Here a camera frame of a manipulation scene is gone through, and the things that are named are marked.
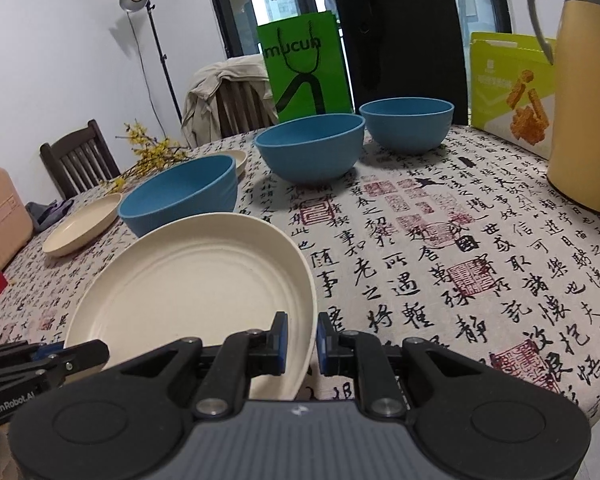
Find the thermos handle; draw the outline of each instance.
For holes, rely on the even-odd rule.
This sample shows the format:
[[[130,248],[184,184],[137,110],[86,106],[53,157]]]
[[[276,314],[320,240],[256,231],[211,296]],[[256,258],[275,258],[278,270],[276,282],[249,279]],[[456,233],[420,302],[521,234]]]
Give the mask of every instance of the thermos handle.
[[[546,40],[544,34],[542,33],[542,28],[540,27],[540,21],[538,20],[538,10],[536,9],[536,0],[526,0],[526,3],[529,7],[529,15],[531,16],[531,25],[534,27],[534,32],[536,33],[536,38],[538,38],[538,42],[540,43],[540,47],[544,52],[544,55],[549,60],[549,63],[554,64],[554,50],[551,47],[551,44]]]

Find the calligraphy tablecloth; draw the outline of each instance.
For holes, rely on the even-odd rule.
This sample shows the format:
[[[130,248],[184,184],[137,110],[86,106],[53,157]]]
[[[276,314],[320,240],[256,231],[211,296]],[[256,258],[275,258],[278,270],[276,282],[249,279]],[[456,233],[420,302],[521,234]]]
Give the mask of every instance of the calligraphy tablecloth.
[[[309,189],[271,174],[252,140],[197,151],[249,153],[236,211],[298,245],[336,330],[384,344],[420,336],[567,396],[592,423],[600,417],[600,218],[549,186],[544,160],[454,127],[423,156],[367,138],[352,171]],[[74,210],[103,193],[80,195]],[[135,239],[118,220],[53,260],[41,250],[46,236],[6,269],[0,343],[62,340],[86,287]],[[348,398],[352,384],[320,377],[314,362],[299,395]]]

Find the gray cloth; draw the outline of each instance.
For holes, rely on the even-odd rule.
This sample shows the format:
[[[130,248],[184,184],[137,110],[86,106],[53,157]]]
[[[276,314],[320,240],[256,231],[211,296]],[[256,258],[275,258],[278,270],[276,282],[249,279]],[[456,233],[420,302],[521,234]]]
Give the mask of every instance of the gray cloth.
[[[53,224],[59,222],[62,218],[64,218],[64,216],[66,216],[73,204],[73,199],[64,200],[64,202],[61,203],[58,203],[57,200],[54,200],[49,205],[29,202],[25,208],[33,220],[33,231],[38,234],[49,229]]]

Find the beige jacket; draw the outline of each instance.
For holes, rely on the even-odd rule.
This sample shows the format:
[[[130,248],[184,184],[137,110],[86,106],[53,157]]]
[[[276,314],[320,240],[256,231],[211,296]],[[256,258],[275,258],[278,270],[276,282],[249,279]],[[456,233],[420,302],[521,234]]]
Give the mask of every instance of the beige jacket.
[[[222,138],[216,92],[223,80],[248,82],[260,97],[271,121],[278,122],[262,54],[214,63],[196,72],[187,92],[182,113],[182,135],[192,148]]]

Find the beige bowl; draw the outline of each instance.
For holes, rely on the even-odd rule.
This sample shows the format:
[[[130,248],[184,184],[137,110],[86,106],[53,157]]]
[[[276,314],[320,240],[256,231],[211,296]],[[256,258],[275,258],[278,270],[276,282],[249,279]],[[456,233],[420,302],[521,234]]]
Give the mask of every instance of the beige bowl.
[[[247,153],[243,150],[222,150],[221,152],[207,153],[205,156],[229,155],[235,160],[235,176],[240,177],[247,167]]]
[[[56,258],[66,256],[97,238],[118,218],[120,193],[84,206],[68,216],[42,244],[42,251]]]

